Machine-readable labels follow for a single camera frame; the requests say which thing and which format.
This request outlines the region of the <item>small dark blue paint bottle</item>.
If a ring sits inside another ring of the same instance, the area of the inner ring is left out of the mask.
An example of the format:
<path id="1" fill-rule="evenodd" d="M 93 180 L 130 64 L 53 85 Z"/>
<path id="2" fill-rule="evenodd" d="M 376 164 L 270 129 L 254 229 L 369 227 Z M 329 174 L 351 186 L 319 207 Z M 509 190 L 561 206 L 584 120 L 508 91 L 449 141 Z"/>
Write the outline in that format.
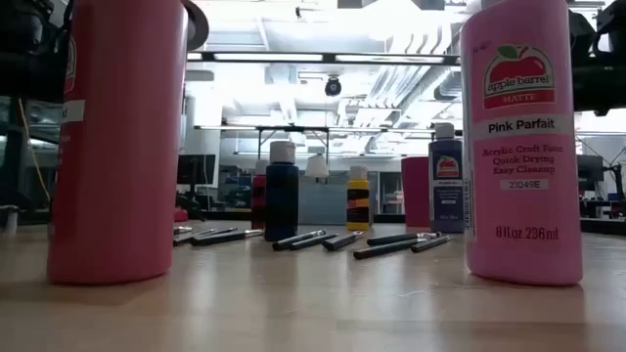
<path id="1" fill-rule="evenodd" d="M 289 141 L 272 142 L 266 167 L 266 241 L 278 242 L 297 232 L 298 187 L 295 144 Z"/>

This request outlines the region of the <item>small yellow paint bottle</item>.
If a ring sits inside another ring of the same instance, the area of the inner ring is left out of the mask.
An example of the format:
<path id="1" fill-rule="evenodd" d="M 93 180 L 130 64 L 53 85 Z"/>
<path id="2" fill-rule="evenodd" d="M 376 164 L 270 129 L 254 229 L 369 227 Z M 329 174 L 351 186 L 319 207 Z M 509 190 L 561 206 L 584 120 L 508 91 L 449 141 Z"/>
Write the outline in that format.
<path id="1" fill-rule="evenodd" d="M 370 227 L 370 183 L 365 166 L 351 166 L 347 182 L 346 228 L 368 231 Z"/>

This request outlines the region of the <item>small red paint bottle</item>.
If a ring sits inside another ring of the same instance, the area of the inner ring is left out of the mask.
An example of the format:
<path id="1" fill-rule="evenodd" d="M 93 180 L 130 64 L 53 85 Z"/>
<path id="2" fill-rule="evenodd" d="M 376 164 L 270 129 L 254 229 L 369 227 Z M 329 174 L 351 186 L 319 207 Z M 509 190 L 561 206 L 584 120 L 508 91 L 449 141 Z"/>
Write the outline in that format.
<path id="1" fill-rule="evenodd" d="M 267 159 L 259 159 L 255 163 L 251 199 L 251 227 L 253 229 L 265 229 L 266 167 L 268 164 L 269 161 Z"/>

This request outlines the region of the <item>large blue paint bottle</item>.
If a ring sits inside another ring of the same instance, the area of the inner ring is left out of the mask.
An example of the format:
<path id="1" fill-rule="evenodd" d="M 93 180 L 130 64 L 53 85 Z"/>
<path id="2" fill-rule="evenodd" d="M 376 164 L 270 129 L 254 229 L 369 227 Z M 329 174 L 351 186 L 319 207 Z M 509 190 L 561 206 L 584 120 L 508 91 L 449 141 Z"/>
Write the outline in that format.
<path id="1" fill-rule="evenodd" d="M 455 126 L 435 127 L 428 145 L 429 221 L 433 232 L 461 234 L 464 231 L 463 146 Z"/>

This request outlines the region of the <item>large coral paint bottle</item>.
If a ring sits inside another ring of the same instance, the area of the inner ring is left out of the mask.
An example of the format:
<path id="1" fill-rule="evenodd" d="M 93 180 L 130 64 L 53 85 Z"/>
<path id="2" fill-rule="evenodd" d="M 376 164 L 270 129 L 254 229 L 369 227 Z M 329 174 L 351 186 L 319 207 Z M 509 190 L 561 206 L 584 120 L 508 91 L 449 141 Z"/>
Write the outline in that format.
<path id="1" fill-rule="evenodd" d="M 74 0 L 50 282 L 170 268 L 187 24 L 181 0 Z"/>

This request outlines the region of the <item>large pink paint bottle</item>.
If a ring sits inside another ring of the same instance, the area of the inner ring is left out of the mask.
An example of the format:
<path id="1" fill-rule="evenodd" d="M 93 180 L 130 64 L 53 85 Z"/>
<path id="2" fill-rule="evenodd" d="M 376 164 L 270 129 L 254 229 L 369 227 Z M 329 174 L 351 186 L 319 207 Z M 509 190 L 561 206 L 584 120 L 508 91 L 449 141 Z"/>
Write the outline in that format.
<path id="1" fill-rule="evenodd" d="M 460 32 L 466 261 L 479 277 L 583 276 L 566 0 L 484 0 Z"/>

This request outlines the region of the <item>white dome-shaped object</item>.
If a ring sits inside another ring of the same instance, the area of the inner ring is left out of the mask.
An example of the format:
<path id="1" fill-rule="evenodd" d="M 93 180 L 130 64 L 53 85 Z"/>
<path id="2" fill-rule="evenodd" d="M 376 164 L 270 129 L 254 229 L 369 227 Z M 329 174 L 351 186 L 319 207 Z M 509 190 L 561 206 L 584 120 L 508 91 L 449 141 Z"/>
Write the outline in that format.
<path id="1" fill-rule="evenodd" d="M 330 176 L 326 158 L 321 154 L 310 156 L 307 159 L 305 175 L 315 179 L 326 179 Z"/>

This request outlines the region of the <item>magenta plastic cup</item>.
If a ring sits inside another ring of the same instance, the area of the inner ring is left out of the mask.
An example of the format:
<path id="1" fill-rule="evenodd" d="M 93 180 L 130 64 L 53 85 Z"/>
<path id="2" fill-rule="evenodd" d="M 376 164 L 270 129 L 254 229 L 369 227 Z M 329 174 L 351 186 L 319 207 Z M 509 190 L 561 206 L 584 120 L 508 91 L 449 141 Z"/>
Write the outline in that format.
<path id="1" fill-rule="evenodd" d="M 411 228 L 429 228 L 429 175 L 426 156 L 401 160 L 405 224 Z"/>

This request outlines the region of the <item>black computer monitor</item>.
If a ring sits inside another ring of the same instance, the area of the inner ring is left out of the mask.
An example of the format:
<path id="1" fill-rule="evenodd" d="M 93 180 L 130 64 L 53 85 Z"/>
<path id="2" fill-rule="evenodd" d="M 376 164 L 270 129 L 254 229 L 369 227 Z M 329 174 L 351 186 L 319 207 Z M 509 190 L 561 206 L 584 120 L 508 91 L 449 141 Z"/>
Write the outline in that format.
<path id="1" fill-rule="evenodd" d="M 178 157 L 178 185 L 211 185 L 215 170 L 214 154 L 182 154 Z"/>
<path id="2" fill-rule="evenodd" d="M 604 160 L 598 155 L 577 155 L 578 178 L 588 182 L 604 180 Z"/>

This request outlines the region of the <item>black overhead rig beam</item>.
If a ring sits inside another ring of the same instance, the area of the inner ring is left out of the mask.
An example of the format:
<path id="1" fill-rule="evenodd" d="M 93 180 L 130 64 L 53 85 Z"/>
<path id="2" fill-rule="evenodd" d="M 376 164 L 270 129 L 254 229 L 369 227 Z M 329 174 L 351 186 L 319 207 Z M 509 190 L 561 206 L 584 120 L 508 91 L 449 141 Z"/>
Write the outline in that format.
<path id="1" fill-rule="evenodd" d="M 373 66 L 460 66 L 454 55 L 433 54 L 356 54 L 356 53 L 296 53 L 296 52 L 191 52 L 190 63 L 224 64 L 322 64 Z"/>

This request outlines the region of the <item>red desk lamp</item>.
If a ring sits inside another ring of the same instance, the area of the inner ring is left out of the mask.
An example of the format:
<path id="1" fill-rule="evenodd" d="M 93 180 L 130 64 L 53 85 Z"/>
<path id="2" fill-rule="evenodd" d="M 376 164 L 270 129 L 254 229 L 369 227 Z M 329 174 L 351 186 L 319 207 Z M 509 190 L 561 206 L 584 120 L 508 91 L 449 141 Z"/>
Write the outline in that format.
<path id="1" fill-rule="evenodd" d="M 183 5 L 187 16 L 184 54 L 184 57 L 187 57 L 188 53 L 197 50 L 206 41 L 209 34 L 209 24 L 202 9 L 192 0 L 179 1 Z M 190 191 L 186 194 L 176 194 L 176 207 L 174 210 L 174 221 L 176 223 L 187 221 L 190 218 L 203 220 L 200 205 L 195 201 L 196 185 L 188 185 Z"/>

